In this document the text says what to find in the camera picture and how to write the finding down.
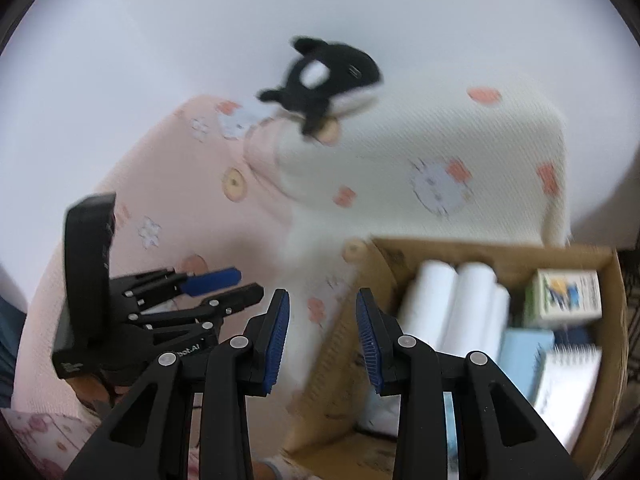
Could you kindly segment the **left hand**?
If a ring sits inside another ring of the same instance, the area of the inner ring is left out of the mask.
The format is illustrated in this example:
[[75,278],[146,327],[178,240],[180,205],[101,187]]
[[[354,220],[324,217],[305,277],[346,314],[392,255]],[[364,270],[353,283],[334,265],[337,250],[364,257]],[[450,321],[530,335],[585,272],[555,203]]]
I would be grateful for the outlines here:
[[90,410],[97,411],[98,408],[111,408],[111,396],[107,388],[92,375],[76,376],[67,378],[66,382],[74,390],[77,399],[82,405]]

